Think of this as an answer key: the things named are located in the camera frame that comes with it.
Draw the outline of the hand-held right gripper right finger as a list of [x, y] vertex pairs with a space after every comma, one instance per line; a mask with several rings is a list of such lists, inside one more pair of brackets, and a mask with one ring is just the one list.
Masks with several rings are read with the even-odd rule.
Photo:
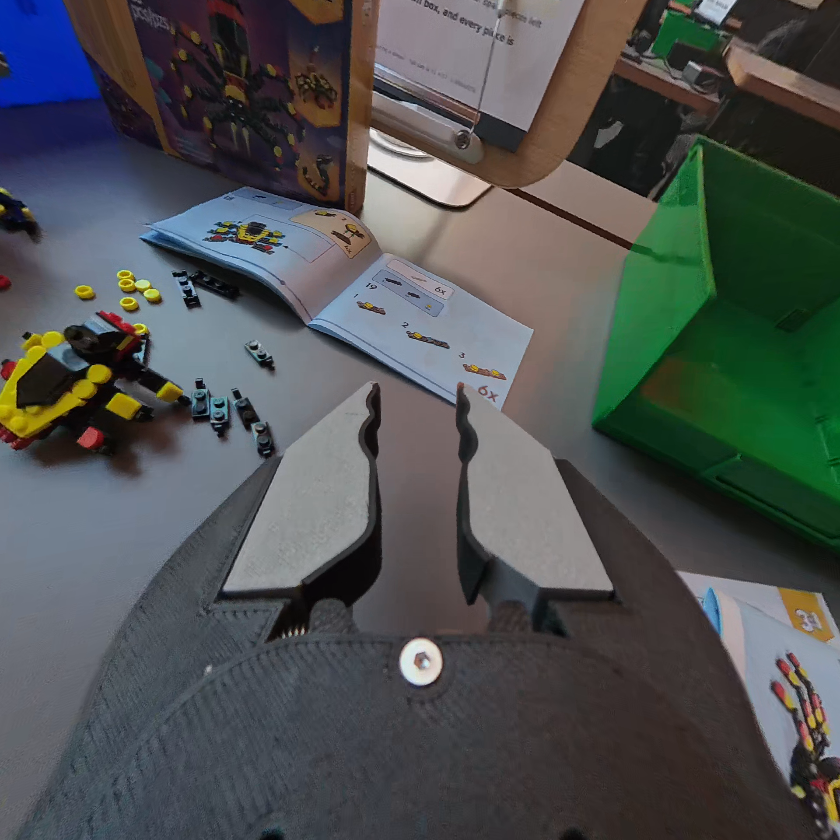
[[519, 604], [533, 628], [549, 605], [609, 602], [615, 585], [551, 452], [458, 384], [457, 571], [468, 605]]

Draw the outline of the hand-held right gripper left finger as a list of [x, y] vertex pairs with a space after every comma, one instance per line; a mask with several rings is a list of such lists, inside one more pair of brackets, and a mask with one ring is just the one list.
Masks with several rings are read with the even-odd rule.
[[367, 382], [295, 441], [250, 516], [220, 594], [346, 606], [382, 568], [381, 389]]

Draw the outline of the group of black lego plates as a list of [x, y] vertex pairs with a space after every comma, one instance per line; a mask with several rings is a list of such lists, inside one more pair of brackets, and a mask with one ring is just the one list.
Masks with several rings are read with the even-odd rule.
[[[172, 277], [182, 295], [187, 309], [198, 309], [202, 306], [199, 290], [236, 301], [241, 296], [241, 290], [231, 283], [220, 280], [206, 272], [195, 269], [175, 270]], [[232, 425], [232, 415], [238, 417], [245, 431], [251, 434], [254, 446], [261, 458], [267, 459], [275, 453], [275, 440], [270, 426], [260, 419], [253, 403], [238, 388], [231, 391], [231, 397], [213, 394], [208, 389], [202, 377], [194, 381], [191, 395], [191, 416], [194, 422], [207, 423], [218, 439], [223, 439]]]

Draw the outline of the open lego instruction booklet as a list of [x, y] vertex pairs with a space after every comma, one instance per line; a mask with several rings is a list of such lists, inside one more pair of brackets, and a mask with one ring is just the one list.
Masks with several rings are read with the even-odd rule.
[[141, 240], [256, 280], [308, 327], [454, 403], [459, 383], [501, 409], [532, 330], [384, 252], [356, 216], [241, 187], [148, 224]]

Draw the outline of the black yellow lego spider model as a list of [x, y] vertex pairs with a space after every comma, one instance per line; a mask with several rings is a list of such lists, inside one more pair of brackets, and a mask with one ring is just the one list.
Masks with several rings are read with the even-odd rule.
[[190, 406], [183, 389], [144, 363], [149, 334], [109, 311], [63, 331], [24, 334], [22, 355], [2, 360], [1, 439], [23, 450], [64, 428], [88, 452], [111, 455], [121, 424], [146, 423], [154, 409], [120, 386], [134, 383], [159, 402]]

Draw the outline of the small dark lego build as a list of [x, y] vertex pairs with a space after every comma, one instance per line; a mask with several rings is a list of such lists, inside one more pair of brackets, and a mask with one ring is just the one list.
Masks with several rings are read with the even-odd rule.
[[9, 234], [26, 234], [31, 241], [40, 242], [42, 229], [28, 206], [3, 187], [0, 193], [2, 231]]

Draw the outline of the purple lego set box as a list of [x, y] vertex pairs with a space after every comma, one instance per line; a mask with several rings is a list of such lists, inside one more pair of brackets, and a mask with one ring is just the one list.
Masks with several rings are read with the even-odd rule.
[[357, 214], [379, 3], [65, 1], [119, 133]]

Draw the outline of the green plastic bin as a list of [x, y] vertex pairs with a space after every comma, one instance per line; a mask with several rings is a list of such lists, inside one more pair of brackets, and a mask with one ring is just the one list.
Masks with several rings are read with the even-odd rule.
[[699, 138], [628, 251], [593, 428], [838, 551], [838, 199]]

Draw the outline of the group of yellow round tiles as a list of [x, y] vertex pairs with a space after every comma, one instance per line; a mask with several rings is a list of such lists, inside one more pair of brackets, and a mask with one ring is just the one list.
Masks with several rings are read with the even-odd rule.
[[[158, 307], [163, 302], [163, 295], [160, 289], [153, 286], [149, 280], [135, 276], [129, 269], [118, 270], [115, 276], [115, 282], [116, 288], [120, 293], [118, 308], [123, 313], [131, 314], [138, 312], [144, 304]], [[72, 294], [75, 298], [84, 302], [98, 300], [97, 291], [88, 284], [80, 284], [73, 287]]]

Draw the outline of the silver metal stand base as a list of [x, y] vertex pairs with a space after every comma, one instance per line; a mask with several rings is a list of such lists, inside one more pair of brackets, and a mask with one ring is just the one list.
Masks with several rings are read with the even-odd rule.
[[447, 209], [465, 209], [492, 188], [475, 176], [377, 129], [370, 130], [368, 168]]

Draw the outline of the wooden-framed document stand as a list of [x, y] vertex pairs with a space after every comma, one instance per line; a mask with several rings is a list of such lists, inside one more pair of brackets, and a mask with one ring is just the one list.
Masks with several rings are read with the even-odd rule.
[[371, 128], [469, 173], [516, 190], [540, 182], [569, 157], [592, 116], [645, 2], [589, 1], [516, 150], [492, 118], [377, 66]]

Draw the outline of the printed paper sheet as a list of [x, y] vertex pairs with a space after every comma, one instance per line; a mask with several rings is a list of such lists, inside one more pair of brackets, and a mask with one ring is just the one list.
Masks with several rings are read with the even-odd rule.
[[376, 58], [423, 88], [528, 131], [583, 1], [383, 1]]

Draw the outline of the wooden background desk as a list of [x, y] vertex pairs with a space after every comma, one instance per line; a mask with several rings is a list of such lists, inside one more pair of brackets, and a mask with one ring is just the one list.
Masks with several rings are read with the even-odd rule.
[[839, 131], [838, 87], [762, 58], [738, 40], [730, 42], [723, 58], [740, 92]]

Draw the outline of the green background box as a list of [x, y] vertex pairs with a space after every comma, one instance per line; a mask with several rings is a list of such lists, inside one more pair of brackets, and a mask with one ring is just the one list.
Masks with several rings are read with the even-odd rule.
[[659, 29], [648, 52], [657, 59], [666, 59], [677, 44], [697, 49], [702, 55], [719, 53], [729, 41], [729, 36], [719, 28], [711, 27], [674, 9], [665, 10]]

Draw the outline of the blue panel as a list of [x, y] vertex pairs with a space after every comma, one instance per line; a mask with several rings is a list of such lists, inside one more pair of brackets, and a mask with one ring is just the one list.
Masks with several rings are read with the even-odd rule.
[[62, 1], [2, 1], [1, 107], [100, 99]]

